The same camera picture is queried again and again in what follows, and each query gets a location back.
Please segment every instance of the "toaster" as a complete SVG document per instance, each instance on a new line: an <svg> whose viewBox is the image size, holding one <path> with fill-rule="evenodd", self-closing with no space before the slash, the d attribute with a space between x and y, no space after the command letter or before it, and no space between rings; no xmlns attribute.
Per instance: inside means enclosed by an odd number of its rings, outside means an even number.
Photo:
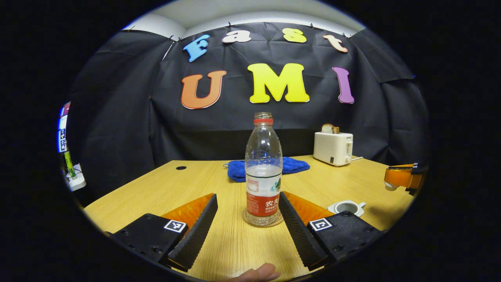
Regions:
<svg viewBox="0 0 501 282"><path fill-rule="evenodd" d="M313 157L336 167L351 162L353 134L351 133L315 133Z"/></svg>

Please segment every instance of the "black fabric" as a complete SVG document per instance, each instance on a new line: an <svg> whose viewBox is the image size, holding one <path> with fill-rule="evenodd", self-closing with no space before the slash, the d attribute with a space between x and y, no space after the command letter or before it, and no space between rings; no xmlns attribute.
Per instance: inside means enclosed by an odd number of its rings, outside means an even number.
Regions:
<svg viewBox="0 0 501 282"><path fill-rule="evenodd" d="M372 30L363 29L350 39L367 58L379 82L414 78L400 56Z"/></svg>
<svg viewBox="0 0 501 282"><path fill-rule="evenodd" d="M283 28L300 29L307 41L286 41ZM221 41L236 30L250 31L252 40ZM183 47L203 34L210 35L207 53L190 63ZM333 48L325 34L340 39L349 52ZM277 102L267 90L268 103L250 103L254 84L247 67L255 63L268 64L277 75L288 63L303 65L310 101L288 102L284 93ZM243 159L259 111L273 114L287 157L312 154L314 133L332 123L354 135L356 156L387 165L423 162L427 112L419 87L402 63L367 30L346 38L301 25L252 23L174 43L148 32L120 32L89 60L73 86L68 145L99 196L170 160ZM333 67L349 71L353 104L339 102ZM205 97L210 88L207 74L219 70L226 75L216 103L201 109L181 104L184 77L201 74L197 97Z"/></svg>
<svg viewBox="0 0 501 282"><path fill-rule="evenodd" d="M86 63L72 86L67 140L96 198L155 168L149 142L149 94L171 42L120 32Z"/></svg>

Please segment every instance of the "finger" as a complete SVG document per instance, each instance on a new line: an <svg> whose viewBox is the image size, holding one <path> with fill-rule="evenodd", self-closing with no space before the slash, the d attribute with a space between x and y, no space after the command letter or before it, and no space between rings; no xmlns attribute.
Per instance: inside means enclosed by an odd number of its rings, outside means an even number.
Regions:
<svg viewBox="0 0 501 282"><path fill-rule="evenodd" d="M266 277L265 279L261 279L260 282L267 282L267 281L275 280L278 277L280 277L280 275L282 275L280 272L275 271L272 275Z"/></svg>
<svg viewBox="0 0 501 282"><path fill-rule="evenodd" d="M230 278L225 282L258 282L260 280L259 273L254 269L249 269L238 277Z"/></svg>
<svg viewBox="0 0 501 282"><path fill-rule="evenodd" d="M265 279L275 273L275 266L271 263L264 263L256 271L259 274L259 279Z"/></svg>

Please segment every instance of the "small white dish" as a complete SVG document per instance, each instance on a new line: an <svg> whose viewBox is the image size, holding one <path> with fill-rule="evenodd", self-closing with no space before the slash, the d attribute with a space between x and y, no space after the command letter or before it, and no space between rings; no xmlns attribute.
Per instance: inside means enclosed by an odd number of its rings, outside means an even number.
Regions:
<svg viewBox="0 0 501 282"><path fill-rule="evenodd" d="M354 215L360 217L362 216L362 214L364 214L363 207L365 207L365 205L366 205L365 202L357 204L353 201L346 200L332 204L327 209L334 214L338 214L344 211L350 211Z"/></svg>

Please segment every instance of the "bread slice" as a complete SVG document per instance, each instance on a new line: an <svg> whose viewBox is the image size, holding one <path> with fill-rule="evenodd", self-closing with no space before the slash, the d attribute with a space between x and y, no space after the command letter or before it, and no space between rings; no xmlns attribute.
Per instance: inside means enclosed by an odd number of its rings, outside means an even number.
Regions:
<svg viewBox="0 0 501 282"><path fill-rule="evenodd" d="M330 123L326 123L322 126L322 133L331 133L331 134L338 134L339 133L339 127L333 126Z"/></svg>

